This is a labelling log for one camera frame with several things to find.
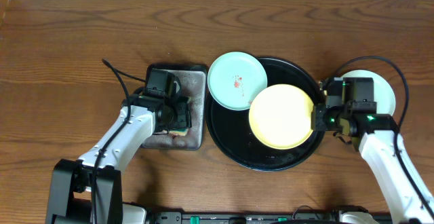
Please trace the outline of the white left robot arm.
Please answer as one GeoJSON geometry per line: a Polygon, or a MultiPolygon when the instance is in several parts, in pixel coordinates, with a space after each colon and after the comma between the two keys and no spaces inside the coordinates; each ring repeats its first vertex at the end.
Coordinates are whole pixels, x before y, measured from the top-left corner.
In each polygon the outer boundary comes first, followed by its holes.
{"type": "Polygon", "coordinates": [[[143,207],[123,202],[121,175],[143,142],[191,127],[190,99],[132,94],[106,134],[78,160],[54,167],[46,223],[144,223],[143,207]]]}

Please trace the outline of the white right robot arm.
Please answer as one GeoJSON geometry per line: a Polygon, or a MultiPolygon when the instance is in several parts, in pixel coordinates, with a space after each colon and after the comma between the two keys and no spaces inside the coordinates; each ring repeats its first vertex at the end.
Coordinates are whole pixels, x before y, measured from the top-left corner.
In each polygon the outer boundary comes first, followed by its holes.
{"type": "Polygon", "coordinates": [[[315,131],[350,137],[356,151],[374,173],[394,223],[433,222],[433,195],[404,147],[392,118],[395,96],[332,95],[312,110],[315,131]]]}

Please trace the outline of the yellow plate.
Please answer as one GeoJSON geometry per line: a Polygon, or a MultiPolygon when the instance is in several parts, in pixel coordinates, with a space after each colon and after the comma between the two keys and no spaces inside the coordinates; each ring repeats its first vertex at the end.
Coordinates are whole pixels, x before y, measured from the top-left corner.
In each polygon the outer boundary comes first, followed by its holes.
{"type": "Polygon", "coordinates": [[[313,133],[313,101],[302,89],[277,84],[261,91],[249,110],[249,125],[254,136],[267,147],[292,149],[313,133]]]}

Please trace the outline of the green scrub sponge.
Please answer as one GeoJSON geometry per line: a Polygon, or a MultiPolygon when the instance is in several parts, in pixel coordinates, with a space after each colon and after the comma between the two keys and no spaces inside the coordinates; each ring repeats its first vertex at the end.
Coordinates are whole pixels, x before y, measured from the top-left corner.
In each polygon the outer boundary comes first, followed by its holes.
{"type": "Polygon", "coordinates": [[[170,128],[170,134],[185,136],[189,128],[191,128],[190,100],[190,97],[180,96],[176,101],[174,108],[176,118],[170,128]]]}

